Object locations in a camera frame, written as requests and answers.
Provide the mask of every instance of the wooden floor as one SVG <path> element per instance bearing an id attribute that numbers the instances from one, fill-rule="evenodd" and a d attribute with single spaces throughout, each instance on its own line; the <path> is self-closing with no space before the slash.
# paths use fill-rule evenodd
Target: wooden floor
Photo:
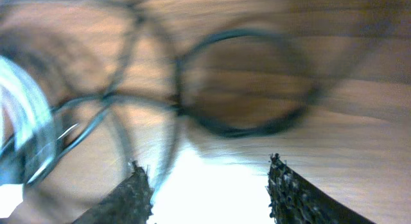
<path id="1" fill-rule="evenodd" d="M 338 82 L 299 126 L 271 137 L 224 139 L 182 119 L 179 157 L 156 197 L 149 222 L 273 223 L 265 186 L 269 156 L 279 153 L 296 172 L 376 223 L 409 223 L 409 6 L 396 14 L 396 4 L 409 1 L 147 0 L 145 6 L 173 35 L 179 53 L 210 33 L 251 27 L 294 36 L 295 46 L 313 63 L 312 72 L 290 72 L 281 50 L 248 39 L 229 40 L 204 51 L 190 63 L 186 96 L 230 124 L 253 126 L 291 109 L 313 79 L 328 85 Z M 120 11 L 86 4 L 26 4 L 7 26 L 38 28 L 44 31 L 38 36 L 53 33 L 76 40 L 68 43 L 68 49 L 80 44 L 87 48 L 92 57 L 77 53 L 66 73 L 77 89 L 90 92 L 107 84 L 115 70 L 121 34 L 129 20 L 122 19 Z M 396 15 L 392 35 L 375 34 L 391 15 Z M 149 26 L 141 34 L 121 88 L 166 97 L 173 92 L 173 66 L 166 61 L 164 43 Z M 364 54 L 361 48 L 377 42 L 360 64 L 334 71 L 336 65 L 349 65 L 352 57 Z M 347 50 L 351 55 L 342 55 Z M 135 140 L 136 158 L 150 167 L 154 178 L 173 114 L 143 105 L 117 109 Z M 97 110 L 93 104 L 79 109 L 80 124 Z M 114 188 L 123 179 L 122 158 L 110 124 L 107 120 L 101 125 L 38 189 L 30 191 L 10 223 L 73 221 Z"/>

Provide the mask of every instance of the wooden table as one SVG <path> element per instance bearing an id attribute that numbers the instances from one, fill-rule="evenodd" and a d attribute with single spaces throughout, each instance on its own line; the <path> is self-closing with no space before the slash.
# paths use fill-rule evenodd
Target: wooden table
<path id="1" fill-rule="evenodd" d="M 273 223 L 265 191 L 269 155 L 376 223 L 411 218 L 411 40 L 409 7 L 400 11 L 389 37 L 354 35 L 370 19 L 393 13 L 375 9 L 396 0 L 148 0 L 146 5 L 175 37 L 179 53 L 202 37 L 235 27 L 295 35 L 323 81 L 337 80 L 303 122 L 271 137 L 224 139 L 183 118 L 179 157 L 156 199 L 150 223 Z M 105 85 L 114 71 L 121 12 L 77 4 L 33 4 L 13 14 L 9 26 L 41 27 L 71 37 L 90 50 L 89 64 L 68 71 L 78 88 Z M 167 96 L 172 65 L 163 44 L 144 27 L 123 90 Z M 341 78 L 329 68 L 353 44 L 379 46 Z M 281 52 L 247 39 L 215 44 L 190 65 L 190 102 L 210 114 L 252 126 L 277 116 L 299 100 L 311 75 L 287 71 Z M 79 109 L 84 125 L 98 106 Z M 151 107 L 119 107 L 132 133 L 140 165 L 150 176 L 166 143 L 171 113 Z M 110 121 L 101 125 L 14 212 L 10 223 L 64 223 L 103 198 L 123 179 L 121 155 Z"/>

